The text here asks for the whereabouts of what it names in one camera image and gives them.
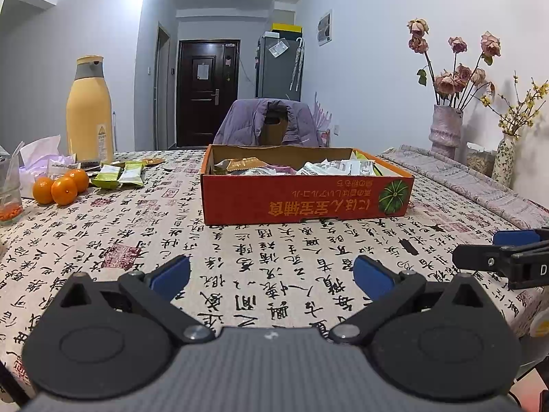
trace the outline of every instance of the framed picture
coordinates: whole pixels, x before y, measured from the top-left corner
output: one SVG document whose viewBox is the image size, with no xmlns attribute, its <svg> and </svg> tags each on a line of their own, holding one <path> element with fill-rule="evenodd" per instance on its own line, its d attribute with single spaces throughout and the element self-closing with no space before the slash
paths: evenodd
<svg viewBox="0 0 549 412">
<path fill-rule="evenodd" d="M 318 45 L 322 46 L 325 43 L 331 42 L 331 9 L 318 22 L 317 39 Z"/>
</svg>

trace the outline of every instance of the refrigerator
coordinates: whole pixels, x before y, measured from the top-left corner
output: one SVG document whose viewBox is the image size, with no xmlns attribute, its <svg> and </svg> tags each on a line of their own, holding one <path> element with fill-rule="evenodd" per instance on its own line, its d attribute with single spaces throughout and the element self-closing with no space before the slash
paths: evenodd
<svg viewBox="0 0 549 412">
<path fill-rule="evenodd" d="M 289 48 L 278 57 L 274 57 L 269 48 L 275 46 L 280 39 L 262 37 L 257 45 L 255 96 L 257 98 L 301 100 L 301 76 L 296 77 L 292 90 L 292 73 L 294 71 L 295 54 L 299 46 L 295 40 L 287 40 Z M 300 79 L 299 89 L 296 81 Z"/>
</svg>

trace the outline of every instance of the table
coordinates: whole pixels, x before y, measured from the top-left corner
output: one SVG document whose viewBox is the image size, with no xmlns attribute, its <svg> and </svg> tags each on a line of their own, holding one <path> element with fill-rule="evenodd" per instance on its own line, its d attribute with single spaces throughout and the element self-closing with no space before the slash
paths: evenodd
<svg viewBox="0 0 549 412">
<path fill-rule="evenodd" d="M 324 335 L 370 300 L 356 287 L 359 254 L 395 272 L 414 269 L 449 281 L 459 243 L 486 243 L 515 229 L 498 215 L 416 175 L 405 217 L 301 224 L 205 226 L 199 168 L 204 150 L 137 152 L 162 157 L 141 189 L 88 189 L 70 206 L 25 202 L 24 217 L 0 229 L 0 361 L 28 383 L 21 347 L 71 273 L 100 281 L 152 271 L 190 256 L 190 282 L 173 303 L 219 331 L 222 326 L 315 326 Z M 166 164 L 175 165 L 171 172 Z M 475 273 L 518 335 L 547 304 L 541 288 L 510 291 L 496 274 Z"/>
</svg>

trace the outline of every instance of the doorway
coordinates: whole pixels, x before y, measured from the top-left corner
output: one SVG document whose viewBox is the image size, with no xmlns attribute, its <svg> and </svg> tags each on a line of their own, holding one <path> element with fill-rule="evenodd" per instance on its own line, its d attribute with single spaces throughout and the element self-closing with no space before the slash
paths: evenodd
<svg viewBox="0 0 549 412">
<path fill-rule="evenodd" d="M 170 37 L 158 27 L 154 60 L 153 126 L 154 149 L 167 150 L 168 142 L 168 63 Z"/>
<path fill-rule="evenodd" d="M 179 41 L 177 146 L 207 146 L 238 98 L 240 40 Z"/>
</svg>

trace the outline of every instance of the purple jacket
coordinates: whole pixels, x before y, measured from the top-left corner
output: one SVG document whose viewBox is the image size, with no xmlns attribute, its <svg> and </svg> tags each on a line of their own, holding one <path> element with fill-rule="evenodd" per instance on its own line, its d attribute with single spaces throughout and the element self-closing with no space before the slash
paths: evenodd
<svg viewBox="0 0 549 412">
<path fill-rule="evenodd" d="M 278 102 L 288 111 L 288 128 L 283 146 L 321 147 L 321 140 L 307 104 L 280 99 L 241 99 L 234 101 L 223 120 L 214 144 L 257 146 L 265 123 L 268 104 Z"/>
</svg>

